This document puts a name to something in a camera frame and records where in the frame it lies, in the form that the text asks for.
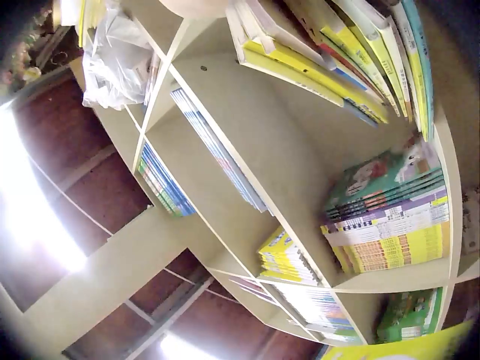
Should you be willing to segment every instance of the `green cover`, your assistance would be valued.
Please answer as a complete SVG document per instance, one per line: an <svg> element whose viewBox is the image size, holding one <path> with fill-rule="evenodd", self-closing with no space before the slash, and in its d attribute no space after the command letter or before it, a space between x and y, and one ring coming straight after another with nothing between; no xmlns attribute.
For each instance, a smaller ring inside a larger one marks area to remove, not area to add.
<svg viewBox="0 0 480 360"><path fill-rule="evenodd" d="M429 182L425 187L417 188L414 187L408 191L404 191L403 193L393 193L390 196L384 197L381 201L379 200L378 202L375 202L374 204L370 206L360 206L357 208L352 208L352 209L347 209L344 211L339 211L337 213L329 213L327 214L327 217L330 220L336 220L339 218L345 219L345 218L350 218L352 216L359 216L361 214L364 214L369 211L373 211L391 204L395 204L398 202L401 202L403 200L407 200L422 194L425 194L426 192L438 189L441 186L445 185L445 181L443 179L443 176L440 178L437 178L435 180L432 180L432 182Z"/></svg>
<svg viewBox="0 0 480 360"><path fill-rule="evenodd" d="M442 288L391 295L377 328L378 342L389 343L435 331L442 303Z"/></svg>
<svg viewBox="0 0 480 360"><path fill-rule="evenodd" d="M355 201L353 203L348 203L348 204L345 204L345 205L342 205L342 206L338 206L338 207L335 207L331 210L328 210L327 211L327 214L330 215L330 214L338 214L338 213L342 213L342 212L348 212L350 210L356 210L356 209L359 209L359 208L368 208L368 207L372 207L372 206L376 206L377 204L385 201L385 200L388 200L388 199L392 199L396 196L399 196L399 195L405 195L405 194L408 194L408 193L411 193L411 192L416 192L418 191L419 189L423 189L423 188L426 188L427 186L433 184L434 182L437 182L437 181L443 181L444 180L444 175L443 175L443 172L441 170L439 171L435 171L427 176L424 176L421 178L421 180L417 180L417 181L412 181L411 183L408 184L408 186L399 186L398 188L394 188L394 189L391 189L391 190L388 190L386 192L382 192L380 194L376 194L374 196L371 196L369 198L366 198L366 199L360 199L358 201Z"/></svg>
<svg viewBox="0 0 480 360"><path fill-rule="evenodd" d="M441 169L438 156L422 139L410 141L401 153L387 150L373 159L351 167L334 187L325 210L369 198L410 184Z"/></svg>

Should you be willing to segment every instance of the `bookshelf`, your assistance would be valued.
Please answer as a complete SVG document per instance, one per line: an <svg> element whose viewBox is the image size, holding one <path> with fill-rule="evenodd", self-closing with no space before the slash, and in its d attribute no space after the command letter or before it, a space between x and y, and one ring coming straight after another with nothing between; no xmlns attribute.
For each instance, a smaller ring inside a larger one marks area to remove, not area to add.
<svg viewBox="0 0 480 360"><path fill-rule="evenodd" d="M212 275L266 325L324 344L345 345L306 327L275 289L281 280L259 277L256 251L281 224L324 279L319 286L329 289L363 343L373 343L380 303L392 292L443 287L440 330L455 283L478 277L480 261L478 254L460 256L460 174L441 99L435 98L434 145L448 193L449 257L347 276L335 265L331 248L317 227L329 182L341 170L400 144L409 134L409 124L392 113L388 125L374 130L303 89L239 66L226 19L184 20L157 0L129 1L126 6L161 59L157 83L146 109L129 106L120 112L95 111L155 207L161 206L136 168L146 142L162 159L195 208L193 217L214 234L184 240ZM435 57L442 55L435 49L442 49L437 43L443 39L430 36L428 40L435 42L431 46L435 63ZM71 68L82 85L81 62L75 61ZM432 75L434 86L442 86L435 67ZM202 112L274 216L258 212L242 199L169 96L174 83ZM188 226L190 220L175 221ZM242 291L228 280L229 275L256 279L276 305Z"/></svg>

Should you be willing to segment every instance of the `plastic bag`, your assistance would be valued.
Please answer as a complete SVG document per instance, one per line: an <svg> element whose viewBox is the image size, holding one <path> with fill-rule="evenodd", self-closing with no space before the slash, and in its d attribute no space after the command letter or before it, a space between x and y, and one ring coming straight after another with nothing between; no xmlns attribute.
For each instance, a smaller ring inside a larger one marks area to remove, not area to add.
<svg viewBox="0 0 480 360"><path fill-rule="evenodd" d="M93 44L87 41L84 47L83 106L121 110L143 103L152 52L137 25L117 5L107 5Z"/></svg>

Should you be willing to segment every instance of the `stack of books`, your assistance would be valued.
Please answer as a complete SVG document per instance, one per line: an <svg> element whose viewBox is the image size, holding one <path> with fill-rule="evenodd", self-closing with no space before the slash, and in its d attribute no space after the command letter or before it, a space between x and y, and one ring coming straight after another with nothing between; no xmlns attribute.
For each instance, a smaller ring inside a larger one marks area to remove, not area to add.
<svg viewBox="0 0 480 360"><path fill-rule="evenodd" d="M440 315L442 292L442 288L436 288L391 294L377 328L378 342L410 340L433 334Z"/></svg>
<svg viewBox="0 0 480 360"><path fill-rule="evenodd" d="M265 300L273 305L276 305L275 300L268 295L253 279L245 279L237 276L230 276L229 280L237 284L242 290L249 292L262 300Z"/></svg>
<svg viewBox="0 0 480 360"><path fill-rule="evenodd" d="M138 172L169 213L174 216L186 216L195 213L192 204L178 188L170 172L148 144L144 145Z"/></svg>
<svg viewBox="0 0 480 360"><path fill-rule="evenodd" d="M258 253L264 269L261 272L263 276L309 285L318 285L320 282L298 247L281 226L267 239Z"/></svg>
<svg viewBox="0 0 480 360"><path fill-rule="evenodd" d="M322 233L346 273L448 256L450 218L440 161L412 137L345 170L330 192Z"/></svg>
<svg viewBox="0 0 480 360"><path fill-rule="evenodd" d="M183 91L182 88L178 88L173 90L170 95L190 125L195 129L200 139L202 139L208 150L217 160L218 164L222 167L230 181L235 185L243 199L260 212L268 210L252 184L247 180L238 164L223 146L220 139L215 135L210 125L208 125L203 115L195 104L192 103L185 91Z"/></svg>
<svg viewBox="0 0 480 360"><path fill-rule="evenodd" d="M329 290L290 284L274 286L303 317L308 329L328 339L361 343Z"/></svg>
<svg viewBox="0 0 480 360"><path fill-rule="evenodd" d="M433 138L428 49L413 0L230 0L239 63L387 122L387 107Z"/></svg>

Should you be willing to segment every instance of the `wooden ceiling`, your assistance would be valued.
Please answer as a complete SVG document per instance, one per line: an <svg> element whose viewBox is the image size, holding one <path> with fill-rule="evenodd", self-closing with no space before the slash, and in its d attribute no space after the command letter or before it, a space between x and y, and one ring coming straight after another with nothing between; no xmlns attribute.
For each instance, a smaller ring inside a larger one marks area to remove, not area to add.
<svg viewBox="0 0 480 360"><path fill-rule="evenodd" d="M25 148L41 169L101 226L115 233L144 211L150 201L94 112L81 105L82 95L68 70L55 84L17 107L17 126ZM104 245L109 234L62 196L33 164L32 169L52 209L84 253L89 256ZM42 244L35 244L29 251L21 249L2 225L0 281L25 311L66 271ZM151 315L179 286L193 286L189 279L199 273L207 271L185 250L130 300ZM70 345L66 354L75 360L118 359L150 327L123 304ZM268 339L270 346L263 359L308 359L319 348L317 343L265 326L218 282L193 303L171 331L221 360L254 359ZM158 343L138 357L163 358Z"/></svg>

